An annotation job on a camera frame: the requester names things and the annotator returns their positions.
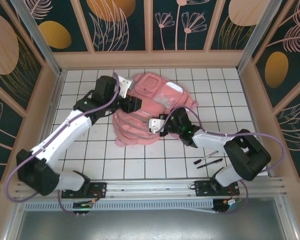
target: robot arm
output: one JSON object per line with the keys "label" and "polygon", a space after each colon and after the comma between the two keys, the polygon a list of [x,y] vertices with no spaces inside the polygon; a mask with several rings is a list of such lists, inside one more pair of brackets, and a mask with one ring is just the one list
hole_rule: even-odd
{"label": "robot arm", "polygon": [[[163,114],[160,119],[151,119],[151,131],[158,132],[166,118],[167,114]],[[241,179],[253,180],[271,160],[269,153],[254,136],[229,137],[203,131],[199,126],[192,125],[184,108],[178,108],[172,113],[160,135],[168,133],[178,134],[186,146],[208,147],[228,155],[231,165],[221,168],[210,179],[211,188],[216,192]],[[242,129],[239,133],[249,131]]]}
{"label": "robot arm", "polygon": [[110,101],[113,97],[116,80],[108,76],[101,76],[96,81],[94,90],[89,91],[81,100],[77,101],[65,121],[43,142],[31,149],[21,150],[17,154],[19,165],[29,156],[40,152],[32,161],[18,170],[18,177],[28,186],[35,189],[41,195],[48,195],[54,190],[81,191],[86,194],[90,188],[90,179],[78,171],[54,171],[60,155],[80,136],[89,129],[105,112],[122,109],[126,113],[137,111],[141,108],[142,101],[136,97],[127,97],[128,89],[133,87],[134,81],[118,76],[120,91],[114,102],[108,108],[82,115],[72,123],[69,121],[82,113],[98,108]]}

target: gray floor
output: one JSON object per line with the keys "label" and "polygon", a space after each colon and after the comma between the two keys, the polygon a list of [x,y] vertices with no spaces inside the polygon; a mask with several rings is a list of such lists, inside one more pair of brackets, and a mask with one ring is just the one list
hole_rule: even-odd
{"label": "gray floor", "polygon": [[234,215],[190,210],[95,211],[85,218],[64,212],[27,212],[18,240],[283,240],[271,199],[250,199]]}

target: white tile floor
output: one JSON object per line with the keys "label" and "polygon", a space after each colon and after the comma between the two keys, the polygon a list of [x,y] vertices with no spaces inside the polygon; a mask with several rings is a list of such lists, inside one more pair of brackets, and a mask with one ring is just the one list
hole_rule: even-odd
{"label": "white tile floor", "polygon": [[[208,130],[235,133],[245,128],[254,131],[241,83],[234,68],[114,71],[130,78],[139,73],[154,72],[185,87],[198,101],[199,107],[195,111]],[[68,71],[53,130],[68,116],[75,102],[94,89],[98,77],[112,74],[113,70]],[[193,115],[189,118],[194,123],[198,122]],[[111,116],[98,120],[67,149],[59,160],[57,169],[78,170],[93,180],[199,178],[210,177],[230,163],[224,154],[219,153],[199,165],[221,157],[225,161],[197,169],[199,165],[194,165],[193,162],[214,150],[187,147],[170,136],[151,145],[118,147],[114,142],[115,137]]]}

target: black mounting plate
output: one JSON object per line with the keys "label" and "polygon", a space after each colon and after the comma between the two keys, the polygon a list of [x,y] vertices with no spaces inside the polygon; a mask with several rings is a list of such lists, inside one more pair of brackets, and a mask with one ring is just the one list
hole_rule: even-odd
{"label": "black mounting plate", "polygon": [[[240,195],[238,183],[234,182],[229,185],[229,187],[232,189],[233,192],[235,192],[237,195]],[[193,189],[195,190],[196,196],[197,197],[215,197],[215,196],[232,196],[232,192],[227,188],[222,188],[219,192],[215,192],[211,187],[210,187],[210,181],[209,180],[202,180],[202,181],[195,181],[194,182],[194,187]]]}
{"label": "black mounting plate", "polygon": [[101,193],[101,198],[104,199],[106,195],[106,182],[92,182],[90,183],[90,191],[86,194],[83,195],[82,192],[80,191],[72,191],[72,190],[66,190],[62,192],[61,198],[63,199],[97,199],[100,197]]}

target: dark green wallpaper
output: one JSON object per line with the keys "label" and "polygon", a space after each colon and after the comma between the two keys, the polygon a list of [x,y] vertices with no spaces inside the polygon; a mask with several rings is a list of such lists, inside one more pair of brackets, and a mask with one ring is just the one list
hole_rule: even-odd
{"label": "dark green wallpaper", "polygon": [[145,50],[143,0],[80,0],[80,3],[95,51]]}
{"label": "dark green wallpaper", "polygon": [[268,35],[268,33],[270,32],[271,28],[273,27],[275,21],[277,20],[277,18],[279,17],[282,9],[284,8],[285,4],[286,4],[287,0],[282,0],[280,7],[278,9],[278,11],[276,12],[275,16],[273,17],[269,27],[267,28],[267,30],[265,31],[261,41],[259,42],[259,44],[256,46],[254,52],[252,53],[252,57],[254,58],[255,55],[257,54],[257,52],[259,51],[260,47],[262,46],[264,39],[266,38],[266,36]]}
{"label": "dark green wallpaper", "polygon": [[153,1],[153,50],[203,50],[216,0],[194,3]]}
{"label": "dark green wallpaper", "polygon": [[276,118],[300,178],[300,94]]}
{"label": "dark green wallpaper", "polygon": [[0,180],[18,135],[22,117],[0,99]]}
{"label": "dark green wallpaper", "polygon": [[41,68],[0,5],[0,87],[26,109]]}
{"label": "dark green wallpaper", "polygon": [[24,2],[53,52],[87,51],[70,0],[25,0]]}
{"label": "dark green wallpaper", "polygon": [[[229,11],[230,4],[232,4],[232,11]],[[250,0],[248,6],[242,5],[242,1],[225,1],[211,50],[244,49],[262,13],[256,11],[260,6],[262,7],[260,1]]]}
{"label": "dark green wallpaper", "polygon": [[300,82],[300,0],[290,8],[256,66],[273,107]]}

